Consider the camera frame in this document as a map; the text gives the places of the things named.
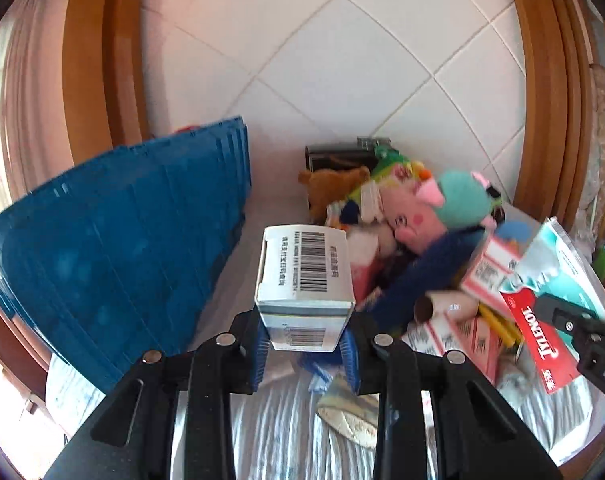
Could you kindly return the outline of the white cardboard tube roll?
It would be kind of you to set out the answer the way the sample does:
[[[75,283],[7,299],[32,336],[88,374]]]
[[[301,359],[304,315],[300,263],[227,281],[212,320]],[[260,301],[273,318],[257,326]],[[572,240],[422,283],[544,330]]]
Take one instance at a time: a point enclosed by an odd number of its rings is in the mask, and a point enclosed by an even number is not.
[[[414,302],[414,321],[425,323],[434,316],[447,315],[451,321],[460,323],[477,314],[478,304],[477,299],[462,290],[426,292]]]

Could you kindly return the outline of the white barcode carton box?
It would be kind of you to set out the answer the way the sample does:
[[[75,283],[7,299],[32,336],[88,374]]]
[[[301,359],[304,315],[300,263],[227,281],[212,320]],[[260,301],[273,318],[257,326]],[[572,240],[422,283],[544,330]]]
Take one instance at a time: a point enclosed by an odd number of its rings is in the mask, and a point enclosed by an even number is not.
[[[311,224],[268,226],[254,301],[275,350],[334,351],[356,304],[346,233]]]

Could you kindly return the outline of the Tylenol red white pouch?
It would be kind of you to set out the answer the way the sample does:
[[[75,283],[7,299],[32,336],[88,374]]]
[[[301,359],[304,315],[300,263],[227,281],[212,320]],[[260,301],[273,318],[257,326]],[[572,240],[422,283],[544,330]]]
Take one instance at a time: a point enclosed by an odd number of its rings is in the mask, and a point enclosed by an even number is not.
[[[557,219],[542,223],[499,292],[547,393],[583,376],[605,394],[605,289]]]

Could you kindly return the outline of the yellow marker pen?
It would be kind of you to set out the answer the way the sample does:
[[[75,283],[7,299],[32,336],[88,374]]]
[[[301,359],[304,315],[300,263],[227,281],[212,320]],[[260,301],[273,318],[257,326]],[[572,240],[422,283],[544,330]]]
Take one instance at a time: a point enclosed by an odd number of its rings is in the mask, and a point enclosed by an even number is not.
[[[519,353],[519,348],[521,348],[524,338],[517,326],[506,318],[502,318],[501,315],[485,304],[478,304],[478,312],[489,327],[498,335],[503,347],[512,353]]]

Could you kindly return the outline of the pink white medicine box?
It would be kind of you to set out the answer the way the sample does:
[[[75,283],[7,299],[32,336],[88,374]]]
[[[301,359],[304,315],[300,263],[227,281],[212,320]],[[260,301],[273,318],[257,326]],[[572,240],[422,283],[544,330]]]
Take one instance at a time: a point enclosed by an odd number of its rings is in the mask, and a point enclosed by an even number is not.
[[[516,243],[488,235],[473,253],[460,288],[504,318],[511,318],[500,285],[512,274],[519,260],[521,253]]]

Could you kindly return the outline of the dark blue fuzzy brush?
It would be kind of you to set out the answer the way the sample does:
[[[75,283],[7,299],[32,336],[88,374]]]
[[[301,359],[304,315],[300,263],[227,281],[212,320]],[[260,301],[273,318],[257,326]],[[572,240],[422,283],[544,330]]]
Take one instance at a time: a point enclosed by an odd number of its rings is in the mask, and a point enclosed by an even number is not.
[[[376,278],[381,290],[368,311],[382,332],[404,330],[414,319],[414,304],[426,292],[447,289],[465,268],[484,238],[480,226],[447,232],[421,256],[406,257]]]

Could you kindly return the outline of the blue plastic crate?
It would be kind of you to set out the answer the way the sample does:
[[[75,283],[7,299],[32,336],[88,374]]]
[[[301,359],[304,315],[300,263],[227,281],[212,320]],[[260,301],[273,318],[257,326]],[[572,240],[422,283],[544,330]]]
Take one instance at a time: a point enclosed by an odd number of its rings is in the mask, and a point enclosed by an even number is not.
[[[112,390],[191,344],[251,187],[238,117],[75,166],[0,213],[0,307]]]

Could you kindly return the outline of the pink pig plush toy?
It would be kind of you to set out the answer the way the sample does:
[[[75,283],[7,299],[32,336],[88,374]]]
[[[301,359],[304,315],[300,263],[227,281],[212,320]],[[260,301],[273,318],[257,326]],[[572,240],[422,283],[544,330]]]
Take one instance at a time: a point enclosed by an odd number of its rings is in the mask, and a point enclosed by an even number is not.
[[[492,231],[505,219],[500,192],[478,172],[451,170],[419,181],[396,170],[380,188],[380,203],[383,240],[415,255],[450,232]]]

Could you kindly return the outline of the green yellow plush toy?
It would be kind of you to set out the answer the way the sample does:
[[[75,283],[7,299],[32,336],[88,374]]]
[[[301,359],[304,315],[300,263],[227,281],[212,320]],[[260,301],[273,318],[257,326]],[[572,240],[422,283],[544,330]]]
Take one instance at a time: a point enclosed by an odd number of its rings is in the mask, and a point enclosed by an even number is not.
[[[358,184],[346,196],[347,200],[353,200],[358,205],[363,205],[369,198],[380,205],[384,188],[393,188],[406,180],[423,182],[433,175],[423,162],[409,159],[395,148],[376,146],[373,155],[376,163],[372,169],[363,165],[353,166],[353,169],[365,168],[369,172],[365,182]]]

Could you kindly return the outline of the brown teddy bear plush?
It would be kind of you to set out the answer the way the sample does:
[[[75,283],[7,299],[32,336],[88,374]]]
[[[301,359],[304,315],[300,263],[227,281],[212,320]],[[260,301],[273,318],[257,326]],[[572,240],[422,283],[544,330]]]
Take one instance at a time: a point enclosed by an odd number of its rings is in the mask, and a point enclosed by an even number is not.
[[[298,182],[306,188],[310,218],[323,224],[327,218],[327,206],[343,200],[356,188],[370,179],[370,170],[361,166],[350,170],[320,169],[302,170]]]

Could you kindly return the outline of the black box at wall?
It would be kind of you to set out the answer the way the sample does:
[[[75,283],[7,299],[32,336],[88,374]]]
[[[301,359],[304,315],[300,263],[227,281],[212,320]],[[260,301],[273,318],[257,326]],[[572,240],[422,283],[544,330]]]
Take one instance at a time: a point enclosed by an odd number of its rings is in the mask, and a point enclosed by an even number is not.
[[[310,171],[342,171],[361,166],[372,171],[379,162],[373,145],[358,142],[309,145],[305,148],[305,161]]]

